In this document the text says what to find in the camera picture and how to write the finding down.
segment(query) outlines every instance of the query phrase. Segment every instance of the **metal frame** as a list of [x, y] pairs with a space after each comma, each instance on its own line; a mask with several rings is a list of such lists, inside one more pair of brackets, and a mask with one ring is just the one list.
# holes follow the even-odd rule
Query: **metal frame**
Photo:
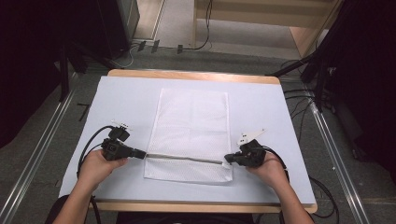
[[53, 135], [55, 135], [58, 126], [64, 117], [64, 113], [67, 110], [67, 107], [69, 107], [70, 101], [73, 98], [76, 90], [76, 84], [78, 82], [78, 79], [79, 75], [77, 73], [74, 73], [71, 77], [70, 92], [67, 94], [65, 100], [57, 105], [55, 112], [53, 113], [52, 118], [49, 121], [49, 124], [47, 125], [45, 131], [41, 135], [40, 140], [35, 146], [35, 150], [33, 151], [32, 156], [26, 163], [26, 166], [24, 167], [20, 178], [13, 187], [11, 193], [8, 195], [6, 204], [4, 205], [0, 213], [0, 223], [11, 223], [12, 218], [14, 218], [15, 213], [17, 212], [25, 193], [28, 190], [30, 183], [35, 176], [35, 172], [37, 171], [38, 166], [40, 165], [47, 152], [50, 141], [52, 140]]
[[[308, 95], [314, 96], [314, 94], [308, 91]], [[349, 172], [344, 165], [344, 162], [339, 153], [338, 147], [332, 138], [332, 134], [327, 126], [326, 120], [323, 115], [318, 111], [315, 104], [311, 104], [312, 114], [314, 115], [315, 121], [317, 122], [320, 133], [323, 137], [323, 141], [326, 145], [326, 148], [329, 152], [329, 156], [332, 159], [332, 164], [335, 168], [335, 172], [337, 173], [338, 179], [340, 181], [341, 187], [344, 190], [346, 195], [346, 199], [349, 203], [352, 214], [357, 223], [369, 224], [370, 220], [367, 217], [367, 214], [364, 210], [363, 204], [361, 202], [361, 197], [357, 192], [355, 185], [353, 184], [352, 179], [349, 176]]]

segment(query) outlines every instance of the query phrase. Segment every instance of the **black cable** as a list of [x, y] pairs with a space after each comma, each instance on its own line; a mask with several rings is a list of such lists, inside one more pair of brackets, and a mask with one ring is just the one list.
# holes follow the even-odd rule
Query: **black cable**
[[313, 91], [311, 89], [296, 89], [296, 90], [288, 90], [288, 91], [283, 91], [283, 94], [288, 93], [288, 92], [293, 92], [293, 91]]
[[286, 166], [286, 163], [283, 162], [282, 158], [273, 149], [267, 146], [261, 146], [261, 147], [252, 147], [251, 150], [264, 150], [265, 152], [270, 152], [274, 154], [278, 158], [280, 164], [282, 165], [283, 170], [285, 171], [285, 176], [290, 182], [289, 171], [288, 171], [288, 167]]
[[[82, 163], [85, 161], [85, 158], [86, 158], [85, 152], [87, 151], [88, 146], [91, 144], [92, 140], [96, 137], [96, 135], [98, 135], [102, 130], [107, 129], [107, 128], [109, 128], [109, 129], [111, 129], [111, 130], [114, 129], [114, 127], [113, 127], [113, 126], [110, 126], [110, 125], [105, 126], [105, 127], [101, 128], [101, 129], [99, 129], [96, 133], [93, 134], [93, 136], [92, 136], [92, 137], [90, 138], [90, 140], [88, 141], [87, 145], [85, 145], [84, 149], [82, 150], [81, 156], [79, 157], [79, 160], [78, 160], [77, 178], [78, 178], [78, 176], [79, 176], [79, 172], [80, 172], [80, 169], [81, 169], [81, 165], [82, 165]], [[90, 151], [89, 151], [88, 153], [90, 153], [94, 148], [96, 148], [96, 147], [98, 147], [98, 146], [100, 146], [100, 145], [101, 145], [101, 144], [96, 145], [95, 147], [91, 148]], [[93, 211], [94, 211], [94, 213], [95, 213], [96, 222], [97, 222], [98, 224], [101, 224], [102, 221], [101, 221], [101, 219], [100, 219], [99, 209], [98, 209], [98, 207], [97, 207], [96, 201], [95, 201], [95, 199], [94, 199], [93, 196], [91, 196], [90, 202], [91, 202], [91, 204], [92, 204]]]
[[310, 98], [310, 99], [315, 98], [315, 96], [310, 96], [310, 95], [295, 95], [295, 96], [285, 97], [285, 100], [289, 100], [289, 99], [293, 99], [293, 98], [300, 98], [300, 97], [306, 97], [306, 98]]
[[311, 102], [309, 102], [308, 105], [307, 105], [304, 109], [300, 110], [300, 111], [297, 112], [295, 115], [291, 116], [291, 119], [294, 119], [297, 115], [299, 115], [299, 114], [305, 112], [306, 109], [307, 109], [313, 102], [314, 102], [314, 100], [312, 100]]
[[[300, 124], [300, 133], [299, 133], [299, 137], [298, 137], [298, 142], [299, 142], [299, 143], [300, 143], [300, 140], [301, 140], [301, 135], [302, 135], [302, 130], [303, 130], [304, 115], [305, 115], [305, 113], [306, 113], [308, 107], [309, 107], [312, 103], [314, 103], [314, 102], [315, 102], [315, 101], [312, 100], [311, 102], [309, 102], [309, 103], [307, 104], [307, 106], [305, 107], [305, 109], [299, 111], [298, 113], [296, 113], [294, 116], [291, 117], [291, 119], [294, 119], [298, 114], [304, 112], [304, 113], [303, 113], [303, 116], [302, 116], [302, 118], [301, 118], [301, 124]], [[330, 191], [326, 188], [326, 186], [325, 186], [324, 184], [322, 184], [320, 181], [316, 180], [315, 178], [313, 178], [313, 177], [310, 176], [310, 175], [309, 175], [308, 177], [309, 177], [310, 180], [312, 180], [317, 186], [319, 186], [319, 187], [323, 190], [323, 192], [329, 197], [329, 199], [331, 200], [332, 205], [333, 205], [332, 211], [330, 212], [330, 214], [324, 215], [324, 216], [318, 215], [318, 214], [313, 214], [313, 215], [314, 215], [315, 217], [328, 218], [328, 217], [331, 217], [331, 216], [334, 214], [334, 212], [335, 212], [335, 214], [336, 214], [336, 223], [338, 224], [338, 223], [339, 223], [339, 219], [340, 219], [340, 215], [339, 215], [338, 206], [337, 206], [337, 204], [336, 204], [336, 202], [335, 202], [335, 199], [333, 198], [332, 194], [331, 194]], [[281, 213], [279, 214], [279, 221], [280, 221], [281, 223], [282, 223], [282, 221], [284, 221], [283, 215], [281, 215]]]
[[212, 15], [212, 7], [213, 7], [213, 0], [209, 0], [209, 4], [207, 4], [207, 8], [206, 8], [206, 17], [205, 17], [205, 19], [206, 19], [206, 30], [207, 30], [205, 43], [199, 48], [186, 49], [186, 50], [198, 50], [198, 49], [203, 48], [206, 45], [207, 41], [209, 40], [209, 36], [210, 36], [210, 34], [209, 34], [209, 24], [210, 24], [210, 17]]
[[107, 128], [109, 128], [111, 130], [114, 129], [114, 127], [110, 126], [110, 125], [99, 129], [96, 133], [93, 134], [91, 139], [88, 141], [87, 145], [85, 145], [84, 149], [82, 150], [81, 156], [79, 157], [79, 160], [78, 160], [77, 178], [78, 178], [78, 175], [79, 175], [79, 169], [81, 168], [81, 164], [82, 164], [82, 161], [83, 161], [84, 156], [85, 156], [85, 151], [87, 151], [88, 146], [90, 145], [91, 141], [96, 137], [96, 135], [98, 135], [102, 130], [107, 129]]
[[[301, 60], [288, 60], [288, 61], [283, 62], [283, 63], [280, 65], [280, 69], [282, 69], [283, 66], [284, 66], [286, 63], [291, 63], [291, 62], [300, 62], [300, 64], [301, 64], [300, 66], [304, 65], [304, 63], [301, 62]], [[302, 74], [302, 72], [300, 71], [300, 67], [297, 68], [297, 71], [300, 73], [300, 75]]]
[[97, 222], [97, 224], [101, 224], [102, 221], [100, 219], [98, 205], [96, 204], [95, 197], [93, 195], [91, 195], [91, 204], [92, 204], [92, 207], [93, 207], [93, 211], [95, 213], [96, 222]]
[[297, 105], [294, 107], [294, 109], [290, 112], [290, 116], [293, 115], [293, 113], [296, 111], [298, 105], [299, 105], [300, 103], [302, 103], [304, 100], [306, 100], [306, 99], [304, 98], [303, 100], [301, 100], [301, 101], [299, 101], [299, 102], [297, 103]]
[[337, 203], [335, 202], [335, 199], [332, 196], [332, 194], [330, 193], [330, 191], [326, 188], [326, 186], [323, 183], [321, 183], [320, 181], [316, 180], [314, 177], [312, 177], [310, 175], [308, 177], [309, 177], [309, 179], [311, 181], [313, 181], [318, 187], [320, 187], [323, 190], [323, 192], [327, 195], [327, 197], [329, 197], [330, 201], [332, 202], [332, 212], [329, 215], [321, 216], [321, 215], [318, 215], [318, 214], [314, 214], [314, 216], [320, 217], [320, 218], [327, 218], [327, 217], [331, 217], [334, 214], [334, 212], [335, 212], [336, 223], [337, 224], [340, 223], [340, 212], [338, 210]]
[[305, 107], [303, 116], [301, 117], [300, 132], [299, 132], [299, 135], [298, 135], [298, 143], [300, 143], [301, 134], [302, 134], [302, 132], [303, 132], [303, 122], [304, 122], [304, 116], [305, 116], [306, 110], [308, 109], [308, 107], [309, 107], [312, 103], [314, 103], [314, 101], [309, 102], [309, 104]]
[[[311, 218], [311, 220], [315, 223], [315, 220], [311, 217], [311, 214], [309, 214], [308, 212], [306, 212], [309, 217]], [[285, 224], [285, 218], [283, 217], [283, 212], [282, 210], [279, 212], [279, 223], [280, 224]]]

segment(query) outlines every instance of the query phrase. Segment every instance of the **white tabletop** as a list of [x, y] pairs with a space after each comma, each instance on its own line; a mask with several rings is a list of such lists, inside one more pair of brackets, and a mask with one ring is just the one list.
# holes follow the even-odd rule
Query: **white tabletop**
[[[223, 91], [229, 94], [232, 151], [241, 133], [265, 132], [259, 143], [275, 150], [286, 163], [290, 183], [303, 204], [316, 204], [304, 166], [281, 86], [278, 84], [232, 83], [142, 77], [102, 77], [76, 151], [67, 167], [60, 196], [69, 194], [77, 178], [82, 149], [100, 128], [111, 120], [132, 126], [125, 141], [130, 147], [147, 150], [162, 88]], [[92, 146], [103, 141], [100, 133]], [[200, 185], [146, 179], [144, 161], [130, 159], [114, 171], [95, 191], [99, 201], [279, 204], [273, 190], [244, 167], [233, 165], [233, 181], [219, 185]]]

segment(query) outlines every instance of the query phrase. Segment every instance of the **wrist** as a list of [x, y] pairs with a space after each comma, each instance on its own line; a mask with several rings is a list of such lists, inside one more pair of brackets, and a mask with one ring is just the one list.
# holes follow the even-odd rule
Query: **wrist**
[[273, 189], [281, 202], [285, 200], [287, 201], [291, 195], [295, 194], [294, 189], [291, 187], [289, 182], [276, 185]]
[[281, 192], [283, 192], [285, 190], [292, 189], [291, 185], [290, 185], [290, 183], [289, 183], [289, 181], [287, 179], [285, 179], [285, 180], [283, 180], [283, 179], [282, 180], [277, 180], [277, 181], [275, 181], [272, 184], [271, 187], [274, 189], [276, 194], [281, 193]]
[[80, 195], [91, 196], [95, 189], [96, 186], [94, 186], [93, 184], [87, 183], [86, 181], [79, 179], [75, 187], [73, 188], [73, 191], [76, 191]]

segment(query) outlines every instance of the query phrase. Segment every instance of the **white cloth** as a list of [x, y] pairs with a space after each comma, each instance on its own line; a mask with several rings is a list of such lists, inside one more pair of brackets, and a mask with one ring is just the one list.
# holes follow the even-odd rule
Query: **white cloth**
[[[162, 89], [148, 154], [223, 161], [231, 153], [226, 92]], [[232, 166], [146, 158], [145, 178], [213, 183], [233, 180]]]

